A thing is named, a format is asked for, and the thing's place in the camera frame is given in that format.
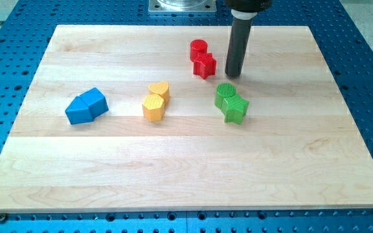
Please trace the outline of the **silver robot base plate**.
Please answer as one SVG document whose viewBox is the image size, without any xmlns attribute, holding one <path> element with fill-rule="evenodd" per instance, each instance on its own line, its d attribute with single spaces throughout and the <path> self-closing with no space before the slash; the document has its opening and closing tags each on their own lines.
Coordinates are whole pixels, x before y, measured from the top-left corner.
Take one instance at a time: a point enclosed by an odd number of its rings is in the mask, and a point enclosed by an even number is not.
<svg viewBox="0 0 373 233">
<path fill-rule="evenodd" d="M 148 0 L 148 11 L 167 12 L 216 12 L 216 0 Z"/>
</svg>

